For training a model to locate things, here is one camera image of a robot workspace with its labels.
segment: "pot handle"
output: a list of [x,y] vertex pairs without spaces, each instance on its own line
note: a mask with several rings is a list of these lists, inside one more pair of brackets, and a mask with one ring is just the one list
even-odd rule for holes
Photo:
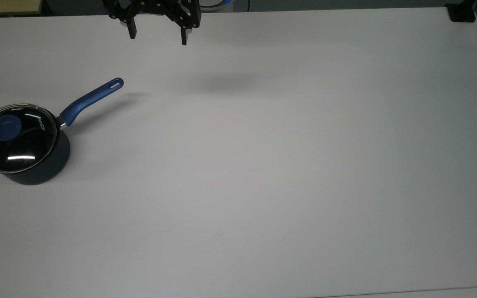
[[76,119],[76,116],[85,108],[91,106],[95,102],[105,98],[111,93],[121,89],[125,81],[117,77],[112,79],[108,83],[98,87],[97,89],[87,93],[85,96],[82,96],[78,100],[72,102],[68,107],[66,107],[62,113],[60,113],[60,118],[64,121],[66,126],[69,126]]

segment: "white table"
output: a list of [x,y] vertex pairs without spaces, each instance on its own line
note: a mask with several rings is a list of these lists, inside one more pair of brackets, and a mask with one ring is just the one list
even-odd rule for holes
[[361,295],[358,298],[477,298],[477,288]]
[[0,106],[59,113],[0,175],[0,297],[295,298],[477,286],[477,23],[445,8],[208,14],[181,45],[102,17],[0,19]]

